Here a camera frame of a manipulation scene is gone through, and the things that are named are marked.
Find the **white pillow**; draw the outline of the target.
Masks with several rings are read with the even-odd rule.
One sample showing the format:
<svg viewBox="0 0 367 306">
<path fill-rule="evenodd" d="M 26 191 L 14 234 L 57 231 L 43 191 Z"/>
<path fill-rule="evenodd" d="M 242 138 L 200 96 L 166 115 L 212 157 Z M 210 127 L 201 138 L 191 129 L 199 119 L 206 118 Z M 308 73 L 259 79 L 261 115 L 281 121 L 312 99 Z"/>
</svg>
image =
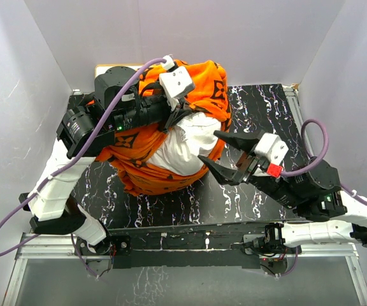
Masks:
<svg viewBox="0 0 367 306">
<path fill-rule="evenodd" d="M 197 112 L 184 117 L 168 133 L 147 163 L 181 176 L 190 176 L 203 167 L 198 158 L 208 156 L 217 144 L 214 132 L 221 122 Z"/>
</svg>

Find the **orange patterned pillowcase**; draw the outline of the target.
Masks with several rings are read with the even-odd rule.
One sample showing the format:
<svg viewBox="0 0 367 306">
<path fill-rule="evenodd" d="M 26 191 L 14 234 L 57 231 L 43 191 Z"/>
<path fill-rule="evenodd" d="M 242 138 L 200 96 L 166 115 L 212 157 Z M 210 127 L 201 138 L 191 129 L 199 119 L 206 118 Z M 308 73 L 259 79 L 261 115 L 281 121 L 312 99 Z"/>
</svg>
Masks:
<svg viewBox="0 0 367 306">
<path fill-rule="evenodd" d="M 221 122 L 219 130 L 228 131 L 232 115 L 225 69 L 211 60 L 198 64 L 187 64 L 181 60 L 176 63 L 187 68 L 196 86 L 187 96 L 193 110 L 191 114 L 202 112 L 208 117 L 213 117 Z M 201 179 L 208 172 L 208 168 L 203 164 L 197 173 L 181 176 L 148 164 L 148 159 L 168 135 L 158 131 L 158 127 L 158 124 L 151 124 L 117 132 L 113 145 L 105 147 L 96 158 L 97 162 L 109 162 L 117 169 L 124 191 L 133 196 L 160 195 L 177 191 Z M 217 138 L 215 148 L 205 157 L 213 161 L 218 160 L 224 147 L 225 143 Z"/>
</svg>

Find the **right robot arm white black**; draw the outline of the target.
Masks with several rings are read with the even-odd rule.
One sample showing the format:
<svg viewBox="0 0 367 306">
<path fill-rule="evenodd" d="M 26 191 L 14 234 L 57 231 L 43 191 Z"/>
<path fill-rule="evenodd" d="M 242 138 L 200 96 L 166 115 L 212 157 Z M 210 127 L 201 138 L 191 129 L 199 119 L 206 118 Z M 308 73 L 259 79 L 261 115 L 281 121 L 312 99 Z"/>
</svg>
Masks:
<svg viewBox="0 0 367 306">
<path fill-rule="evenodd" d="M 288 147 L 278 135 L 265 131 L 215 131 L 214 135 L 242 152 L 234 169 L 199 157 L 220 185 L 251 184 L 305 219 L 266 225 L 263 237 L 243 238 L 246 251 L 280 254 L 296 252 L 303 244 L 360 243 L 367 247 L 367 200 L 343 190 L 336 168 L 321 161 L 301 175 L 286 177 L 280 164 Z"/>
</svg>

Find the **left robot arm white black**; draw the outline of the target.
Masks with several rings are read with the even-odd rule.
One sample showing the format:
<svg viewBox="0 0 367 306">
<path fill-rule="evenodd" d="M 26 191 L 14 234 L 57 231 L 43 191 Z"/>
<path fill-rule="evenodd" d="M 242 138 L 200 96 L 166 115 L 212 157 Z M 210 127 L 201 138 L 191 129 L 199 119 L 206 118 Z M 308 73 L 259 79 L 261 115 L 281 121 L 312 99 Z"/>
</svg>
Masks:
<svg viewBox="0 0 367 306">
<path fill-rule="evenodd" d="M 166 132 L 189 114 L 185 97 L 195 88 L 189 72 L 175 61 L 160 67 L 162 71 L 143 89 L 140 82 L 154 66 L 108 68 L 96 76 L 94 91 L 66 111 L 40 181 L 23 196 L 35 234 L 73 234 L 96 254 L 110 250 L 105 227 L 81 208 L 71 192 L 85 169 L 115 143 L 117 133 L 151 124 L 161 124 Z"/>
</svg>

